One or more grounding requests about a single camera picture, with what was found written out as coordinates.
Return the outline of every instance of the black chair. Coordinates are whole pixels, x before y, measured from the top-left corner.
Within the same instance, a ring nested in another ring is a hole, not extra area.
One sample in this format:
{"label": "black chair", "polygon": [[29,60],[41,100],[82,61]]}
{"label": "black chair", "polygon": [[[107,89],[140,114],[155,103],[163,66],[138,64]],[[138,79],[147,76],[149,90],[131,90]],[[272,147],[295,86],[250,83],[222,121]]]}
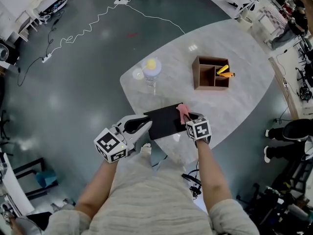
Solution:
{"label": "black chair", "polygon": [[5,131],[4,131],[4,125],[5,125],[6,123],[10,122],[10,120],[9,120],[9,119],[6,119],[6,120],[3,119],[4,113],[6,113],[5,110],[2,111],[2,113],[1,113],[1,119],[0,119],[0,133],[1,133],[1,138],[2,138],[2,139],[10,140],[10,138],[7,137],[7,135],[5,134]]}
{"label": "black chair", "polygon": [[289,122],[283,129],[283,136],[290,141],[306,140],[311,134],[312,121],[298,119]]}

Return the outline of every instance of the office chair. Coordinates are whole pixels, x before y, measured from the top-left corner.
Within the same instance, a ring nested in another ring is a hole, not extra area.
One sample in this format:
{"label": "office chair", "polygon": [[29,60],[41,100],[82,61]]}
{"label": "office chair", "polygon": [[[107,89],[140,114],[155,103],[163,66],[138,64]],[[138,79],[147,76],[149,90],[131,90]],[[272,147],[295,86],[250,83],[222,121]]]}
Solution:
{"label": "office chair", "polygon": [[0,119],[0,134],[1,134],[1,138],[2,139],[7,139],[7,140],[10,140],[10,138],[7,137],[7,135],[5,134],[5,131],[4,131],[4,125],[8,122],[10,122],[9,119],[7,120],[4,120],[3,119],[3,115],[4,113],[6,113],[5,110],[2,111],[2,114],[1,114],[1,119]]}

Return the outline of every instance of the wooden box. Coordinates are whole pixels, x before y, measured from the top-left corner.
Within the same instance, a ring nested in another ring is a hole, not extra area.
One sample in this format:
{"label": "wooden box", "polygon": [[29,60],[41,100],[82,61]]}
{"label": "wooden box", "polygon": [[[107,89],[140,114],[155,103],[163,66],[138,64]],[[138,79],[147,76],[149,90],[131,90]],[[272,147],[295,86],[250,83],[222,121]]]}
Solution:
{"label": "wooden box", "polygon": [[216,72],[228,65],[228,59],[197,56],[192,64],[195,90],[224,90],[229,87],[229,77],[218,76]]}

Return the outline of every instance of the white oval table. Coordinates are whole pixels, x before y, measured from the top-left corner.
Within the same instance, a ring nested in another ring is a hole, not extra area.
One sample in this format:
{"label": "white oval table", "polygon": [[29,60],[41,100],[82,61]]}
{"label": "white oval table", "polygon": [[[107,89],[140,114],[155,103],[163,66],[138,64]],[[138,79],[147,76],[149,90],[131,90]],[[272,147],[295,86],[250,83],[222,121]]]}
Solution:
{"label": "white oval table", "polygon": [[[192,63],[197,56],[227,58],[232,72],[229,88],[224,91],[195,91]],[[191,31],[151,53],[162,71],[155,87],[135,80],[133,70],[125,72],[120,83],[136,114],[183,102],[192,112],[208,117],[212,127],[210,147],[214,148],[232,133],[253,111],[274,78],[267,55],[235,20],[226,20]],[[155,140],[176,163],[187,165],[198,159],[195,145],[180,132]]]}

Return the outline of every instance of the power strip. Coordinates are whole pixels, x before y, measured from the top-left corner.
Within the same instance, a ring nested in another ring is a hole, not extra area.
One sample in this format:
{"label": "power strip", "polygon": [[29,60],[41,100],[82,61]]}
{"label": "power strip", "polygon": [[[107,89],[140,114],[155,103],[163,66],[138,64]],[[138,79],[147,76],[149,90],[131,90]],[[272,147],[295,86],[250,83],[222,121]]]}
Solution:
{"label": "power strip", "polygon": [[114,1],[114,4],[123,4],[123,5],[126,5],[126,4],[128,4],[128,0],[115,0],[115,1]]}
{"label": "power strip", "polygon": [[50,57],[51,57],[51,53],[48,54],[48,56],[43,58],[43,63],[45,63]]}

